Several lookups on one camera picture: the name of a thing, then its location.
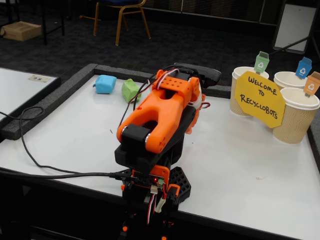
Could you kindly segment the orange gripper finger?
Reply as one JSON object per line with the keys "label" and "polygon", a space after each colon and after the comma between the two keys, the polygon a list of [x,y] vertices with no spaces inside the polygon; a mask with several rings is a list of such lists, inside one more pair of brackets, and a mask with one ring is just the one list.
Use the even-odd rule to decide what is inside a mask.
{"label": "orange gripper finger", "polygon": [[192,120],[192,122],[190,123],[189,127],[185,131],[186,134],[190,135],[192,133],[192,128],[195,126],[195,124],[197,123],[197,120],[199,118],[199,111],[200,111],[199,109],[197,109],[195,111],[194,119]]}

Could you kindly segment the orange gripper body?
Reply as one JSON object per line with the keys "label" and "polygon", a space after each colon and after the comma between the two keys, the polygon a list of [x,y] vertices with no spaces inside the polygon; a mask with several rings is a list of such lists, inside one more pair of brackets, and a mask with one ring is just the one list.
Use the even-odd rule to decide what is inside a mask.
{"label": "orange gripper body", "polygon": [[206,99],[205,94],[200,94],[196,101],[191,101],[190,106],[194,109],[198,110],[201,108],[201,105],[203,104],[203,101]]}

